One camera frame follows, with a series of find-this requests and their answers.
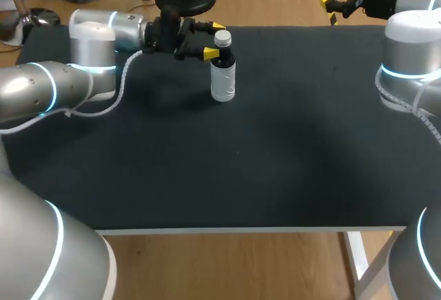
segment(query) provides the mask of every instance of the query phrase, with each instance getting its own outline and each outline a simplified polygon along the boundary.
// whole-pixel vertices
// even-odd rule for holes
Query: black table
[[[438,144],[374,86],[383,27],[231,32],[232,101],[208,64],[142,56],[112,113],[4,137],[13,173],[98,230],[406,226],[440,200]],[[18,63],[46,60],[70,61],[67,28],[33,31]]]

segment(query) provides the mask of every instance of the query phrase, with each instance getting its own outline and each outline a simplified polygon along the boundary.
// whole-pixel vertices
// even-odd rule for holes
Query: hazard tape
[[[329,22],[331,23],[331,26],[337,26],[338,25],[338,21],[337,21],[336,12],[327,12],[327,10],[326,10],[326,1],[328,1],[328,0],[320,0],[320,4],[325,9],[325,12],[327,13],[327,15],[329,17]]]

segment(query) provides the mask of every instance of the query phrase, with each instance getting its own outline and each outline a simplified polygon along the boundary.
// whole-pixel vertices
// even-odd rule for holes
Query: white table leg
[[[355,272],[353,271],[353,275],[354,278],[358,278],[354,280],[354,285],[355,285],[354,292],[355,292],[356,300],[371,299],[386,283],[387,273],[388,273],[387,256],[389,255],[389,251],[391,249],[393,242],[396,240],[399,234],[400,234],[399,232],[394,232],[389,237],[385,245],[382,247],[382,249],[379,251],[375,259],[372,261],[371,265],[367,269],[365,269],[367,265],[365,249],[364,247],[362,247],[362,244],[361,246],[359,244],[359,240],[361,239],[361,234],[360,237],[356,235],[352,235],[352,236],[348,235],[349,245],[353,246],[353,247],[348,246],[349,259],[350,261],[354,261],[354,266],[356,267],[356,271]]]
[[[351,264],[352,278],[354,284],[361,279],[369,264],[361,232],[344,232],[346,249],[349,255],[349,263]]]

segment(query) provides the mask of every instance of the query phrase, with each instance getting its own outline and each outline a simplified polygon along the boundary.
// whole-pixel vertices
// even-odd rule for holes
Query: floor
[[[25,0],[29,7],[50,8],[67,23],[79,6],[64,0]],[[98,0],[81,5],[127,11],[152,1]],[[138,8],[153,19],[154,6]],[[319,0],[218,0],[200,19],[226,26],[328,26]],[[384,25],[357,11],[340,25]],[[0,45],[0,52],[9,47]],[[15,63],[19,51],[1,53],[0,66]],[[363,232],[369,260],[388,232]],[[341,234],[223,234],[194,236],[108,237],[119,266],[115,300],[144,299],[352,299]],[[390,299],[384,288],[377,300]]]

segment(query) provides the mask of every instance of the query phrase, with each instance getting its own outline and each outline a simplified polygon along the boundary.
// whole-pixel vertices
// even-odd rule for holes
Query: white bottle
[[[212,97],[220,102],[234,98],[236,92],[236,59],[231,51],[232,35],[221,30],[214,35],[214,43],[219,48],[219,57],[212,59]]]

